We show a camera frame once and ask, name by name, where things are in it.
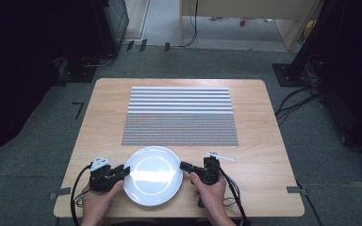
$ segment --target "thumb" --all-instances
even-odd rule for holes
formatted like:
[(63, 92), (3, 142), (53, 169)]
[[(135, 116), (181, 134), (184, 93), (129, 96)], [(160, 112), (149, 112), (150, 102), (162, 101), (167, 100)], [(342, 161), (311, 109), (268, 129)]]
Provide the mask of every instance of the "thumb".
[(124, 181), (118, 181), (113, 188), (110, 189), (110, 191), (108, 192), (109, 197), (113, 198), (119, 191), (123, 190), (123, 185), (124, 185)]
[(82, 189), (82, 192), (84, 193), (84, 192), (87, 192), (89, 190), (91, 190), (90, 189), (90, 183), (87, 183), (87, 185)]
[(198, 188), (201, 187), (202, 181), (199, 178), (198, 174), (196, 174), (195, 172), (191, 172), (190, 179), (193, 182), (193, 184), (196, 185)]

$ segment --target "black cable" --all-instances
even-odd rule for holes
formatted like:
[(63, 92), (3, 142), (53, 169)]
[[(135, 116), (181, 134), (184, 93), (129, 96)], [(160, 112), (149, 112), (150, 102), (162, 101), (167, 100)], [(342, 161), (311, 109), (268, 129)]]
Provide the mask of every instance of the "black cable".
[(311, 72), (312, 78), (319, 80), (318, 74), (321, 72), (323, 62), (315, 58), (310, 58), (305, 65), (306, 68)]
[(210, 161), (214, 166), (217, 167), (217, 169), (220, 171), (220, 173), (222, 174), (222, 176), (224, 176), (225, 180), (228, 183), (228, 186), (231, 190), (231, 193), (234, 196), (235, 202), (238, 205), (239, 211), (242, 214), (242, 220), (243, 220), (243, 224), (245, 226), (251, 226), (251, 221), (246, 217), (245, 215), (245, 211), (243, 210), (243, 206), (242, 203), (240, 202), (240, 193), (239, 193), (239, 188), (237, 186), (237, 184), (234, 182), (234, 180), (232, 180), (227, 174), (225, 174), (224, 170), (222, 170), (222, 168), (215, 163), (214, 161)]
[(74, 198), (75, 204), (76, 204), (78, 207), (82, 207), (82, 204), (78, 203), (78, 202), (79, 202), (79, 201), (78, 201), (78, 198), (81, 197), (81, 196), (83, 196), (83, 195), (85, 195), (85, 194), (87, 194), (87, 193), (90, 192), (90, 191), (91, 191), (91, 190), (88, 190), (88, 191), (86, 191), (86, 192), (83, 192), (83, 193), (77, 195), (77, 197)]
[[(295, 181), (296, 181), (296, 184), (298, 185), (298, 187), (299, 187), (300, 189), (303, 189), (302, 185), (298, 182), (298, 180), (296, 180), (296, 178), (295, 178)], [(311, 209), (313, 210), (314, 215), (316, 216), (317, 222), (319, 223), (319, 226), (322, 226), (322, 223), (321, 223), (321, 220), (320, 220), (320, 216), (319, 216), (319, 214), (317, 213), (316, 208), (314, 208), (313, 202), (311, 202), (311, 200), (310, 200), (310, 198), (308, 197), (307, 194), (305, 194), (304, 196), (306, 197), (308, 204), (310, 205)]]
[(321, 79), (318, 79), (318, 80), (316, 80), (316, 81), (313, 83), (313, 85), (311, 85), (311, 87), (310, 87), (310, 94), (311, 94), (312, 96), (317, 96), (317, 97), (320, 97), (320, 96), (321, 96), (321, 94), (320, 94), (320, 89), (319, 89), (319, 84), (320, 84), (320, 82), (321, 82)]
[(103, 67), (103, 66), (106, 66), (107, 64), (109, 64), (111, 61), (113, 61), (113, 59), (115, 57), (116, 57), (116, 55), (113, 55), (108, 62), (103, 63), (103, 64), (84, 64), (84, 67), (87, 67), (87, 68), (89, 68), (89, 67)]
[(225, 200), (225, 201), (233, 200), (233, 202), (231, 202), (231, 203), (229, 203), (229, 204), (224, 204), (224, 206), (231, 206), (231, 205), (237, 203), (237, 202), (235, 201), (235, 198), (224, 198), (224, 200)]
[(309, 89), (309, 87), (304, 87), (304, 88), (301, 88), (301, 89), (298, 89), (298, 90), (295, 90), (293, 92), (291, 92), (290, 94), (287, 95), (287, 97), (284, 99), (284, 101), (280, 104), (280, 106), (278, 107), (278, 110), (275, 112), (275, 116), (278, 115), (281, 111), (284, 111), (286, 110), (285, 109), (282, 109), (282, 106), (285, 104), (285, 102), (293, 95), (299, 93), (300, 91), (302, 90), (305, 90), (305, 89)]
[(78, 174), (77, 176), (77, 179), (75, 179), (75, 182), (74, 182), (74, 186), (73, 186), (73, 189), (72, 189), (72, 196), (70, 198), (70, 209), (72, 211), (72, 218), (73, 218), (73, 222), (74, 222), (74, 225), (75, 226), (79, 226), (78, 224), (78, 219), (77, 219), (77, 214), (75, 212), (75, 203), (74, 203), (74, 193), (75, 193), (75, 189), (77, 188), (77, 185), (78, 185), (78, 181), (80, 180), (82, 174), (84, 173), (85, 170), (88, 170), (91, 168), (91, 164), (86, 166), (84, 169), (81, 170), (81, 172)]
[(198, 29), (196, 27), (196, 17), (198, 15), (198, 6), (199, 6), (199, 0), (196, 0), (196, 5), (195, 5), (195, 25), (194, 25), (194, 32), (193, 32), (193, 37), (190, 40), (190, 42), (186, 45), (180, 45), (179, 47), (188, 47), (190, 45), (192, 45), (196, 40), (197, 40), (197, 36), (198, 36)]
[(284, 119), (278, 124), (278, 126), (281, 126), (284, 121), (287, 119), (287, 117), (290, 115), (290, 113), (294, 112), (295, 110), (299, 109), (301, 106), (303, 106), (304, 104), (310, 102), (311, 100), (313, 100), (314, 98), (318, 97), (318, 95), (312, 95), (304, 100), (302, 100), (301, 102), (297, 103), (296, 105), (290, 106), (290, 107), (286, 107), (285, 109), (288, 109), (288, 112), (285, 113), (284, 115), (282, 115), (281, 117), (278, 117), (277, 119), (280, 120), (284, 117)]

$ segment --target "white ceramic plate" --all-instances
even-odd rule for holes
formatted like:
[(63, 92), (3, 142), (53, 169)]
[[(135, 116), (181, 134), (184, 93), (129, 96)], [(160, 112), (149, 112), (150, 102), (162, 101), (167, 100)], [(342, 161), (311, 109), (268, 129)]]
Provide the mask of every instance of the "white ceramic plate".
[(124, 191), (134, 202), (154, 206), (171, 199), (182, 183), (180, 159), (171, 150), (150, 146), (126, 161), (130, 174), (124, 178)]

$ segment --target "plate rim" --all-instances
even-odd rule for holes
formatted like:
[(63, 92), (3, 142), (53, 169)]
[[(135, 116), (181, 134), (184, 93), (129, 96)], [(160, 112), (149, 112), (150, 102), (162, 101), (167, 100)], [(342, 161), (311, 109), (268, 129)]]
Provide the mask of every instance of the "plate rim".
[[(171, 155), (176, 158), (176, 160), (178, 161), (178, 163), (181, 163), (181, 159), (180, 159), (180, 158), (178, 157), (178, 155), (177, 155), (175, 152), (173, 152), (171, 149), (169, 149), (169, 148), (167, 148), (167, 147), (163, 147), (163, 146), (152, 145), (152, 146), (146, 146), (146, 147), (141, 148), (141, 149), (137, 150), (136, 152), (132, 153), (131, 156), (125, 161), (124, 167), (126, 168), (127, 166), (129, 166), (129, 160), (132, 159), (132, 157), (135, 156), (136, 153), (138, 153), (138, 152), (140, 152), (140, 151), (142, 151), (142, 150), (144, 150), (144, 149), (154, 149), (154, 148), (165, 149), (167, 152), (170, 152)], [(181, 187), (181, 185), (182, 185), (182, 182), (183, 182), (183, 179), (184, 179), (184, 172), (183, 172), (179, 167), (175, 168), (175, 171), (176, 171), (176, 173), (180, 172), (180, 175), (181, 175), (181, 176), (180, 176), (180, 180), (179, 180), (179, 185), (177, 185), (177, 189), (174, 190), (174, 193), (173, 193), (168, 199), (164, 199), (163, 202), (158, 202), (158, 203), (154, 203), (154, 204), (144, 204), (144, 203), (142, 203), (142, 202), (138, 202), (136, 199), (133, 199), (133, 198), (132, 198), (132, 195), (131, 195), (131, 194), (128, 194), (129, 192), (127, 192), (127, 189), (125, 188), (126, 183), (124, 183), (124, 186), (123, 186), (124, 192), (125, 192), (125, 194), (127, 195), (127, 197), (128, 197), (131, 201), (133, 201), (133, 202), (135, 202), (135, 203), (137, 203), (137, 204), (140, 204), (140, 205), (143, 205), (143, 206), (157, 206), (157, 205), (161, 205), (161, 204), (169, 201), (170, 199), (172, 199), (172, 198), (175, 196), (175, 194), (178, 193), (178, 190), (180, 189), (180, 187)]]

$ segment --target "gray striped mat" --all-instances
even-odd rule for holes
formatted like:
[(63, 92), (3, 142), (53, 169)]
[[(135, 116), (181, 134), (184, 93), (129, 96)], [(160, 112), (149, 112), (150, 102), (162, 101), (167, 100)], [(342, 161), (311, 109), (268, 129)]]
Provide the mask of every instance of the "gray striped mat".
[(238, 146), (228, 88), (133, 87), (124, 146)]

